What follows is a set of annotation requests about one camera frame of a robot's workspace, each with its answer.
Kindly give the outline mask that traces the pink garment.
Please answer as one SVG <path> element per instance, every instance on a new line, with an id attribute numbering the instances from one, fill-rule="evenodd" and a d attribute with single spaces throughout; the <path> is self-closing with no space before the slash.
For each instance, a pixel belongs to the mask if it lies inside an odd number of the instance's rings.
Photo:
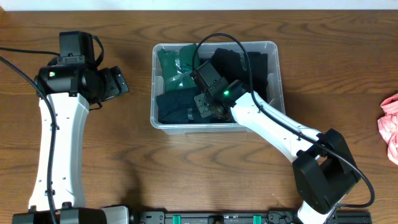
<path id="1" fill-rule="evenodd" d="M 379 133 L 387 143 L 387 157 L 397 165 L 397 94 L 380 104 L 384 116 L 377 120 Z"/>

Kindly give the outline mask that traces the dark navy garment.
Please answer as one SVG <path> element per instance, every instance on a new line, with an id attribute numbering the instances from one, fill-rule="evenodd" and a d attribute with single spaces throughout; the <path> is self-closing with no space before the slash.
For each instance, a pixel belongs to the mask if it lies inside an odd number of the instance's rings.
<path id="1" fill-rule="evenodd" d="M 221 123 L 216 115 L 202 118 L 194 97 L 201 91 L 196 88 L 168 91 L 156 97 L 158 121 L 161 124 Z"/>

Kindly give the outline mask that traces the dark green garment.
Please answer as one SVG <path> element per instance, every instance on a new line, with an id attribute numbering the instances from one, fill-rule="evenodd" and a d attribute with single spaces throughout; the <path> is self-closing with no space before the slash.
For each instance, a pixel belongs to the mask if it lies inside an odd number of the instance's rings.
<path id="1" fill-rule="evenodd" d="M 190 44 L 177 50 L 160 49 L 157 52 L 162 68 L 165 92 L 196 87 L 190 76 L 196 47 L 196 44 Z"/>

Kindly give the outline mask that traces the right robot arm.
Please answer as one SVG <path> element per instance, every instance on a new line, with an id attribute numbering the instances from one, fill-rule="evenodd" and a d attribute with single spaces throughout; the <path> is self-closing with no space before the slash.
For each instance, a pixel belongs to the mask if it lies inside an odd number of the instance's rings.
<path id="1" fill-rule="evenodd" d="M 344 137 L 334 129 L 321 133 L 308 128 L 264 101 L 241 80 L 229 83 L 210 62 L 191 78 L 201 93 L 195 103 L 202 116 L 215 114 L 254 131 L 291 163 L 303 204 L 301 223 L 327 223 L 344 196 L 360 181 Z"/>

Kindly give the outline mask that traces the black garment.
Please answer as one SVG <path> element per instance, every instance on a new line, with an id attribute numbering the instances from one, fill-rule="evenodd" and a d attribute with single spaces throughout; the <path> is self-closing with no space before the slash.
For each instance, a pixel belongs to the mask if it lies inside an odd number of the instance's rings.
<path id="1" fill-rule="evenodd" d="M 250 90 L 247 85 L 228 86 L 213 97 L 211 108 L 214 113 L 225 120 L 244 124 L 245 120 L 255 120 L 259 115 L 261 102 L 267 102 L 267 90 Z"/>
<path id="2" fill-rule="evenodd" d="M 260 52 L 248 52 L 251 64 L 253 88 L 257 91 L 267 90 L 268 55 Z M 249 85 L 249 73 L 244 57 L 238 52 L 218 48 L 210 59 L 215 70 L 229 83 L 240 80 Z"/>

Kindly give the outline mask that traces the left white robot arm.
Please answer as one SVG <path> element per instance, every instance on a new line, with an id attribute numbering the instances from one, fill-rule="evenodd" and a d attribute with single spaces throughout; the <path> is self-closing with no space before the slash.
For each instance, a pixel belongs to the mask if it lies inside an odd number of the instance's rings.
<path id="1" fill-rule="evenodd" d="M 83 132 L 90 106 L 129 91 L 119 67 L 99 69 L 99 38 L 62 32 L 60 52 L 32 80 L 39 96 L 42 134 L 35 187 L 26 213 L 13 223 L 129 223 L 129 209 L 87 208 L 81 180 Z"/>

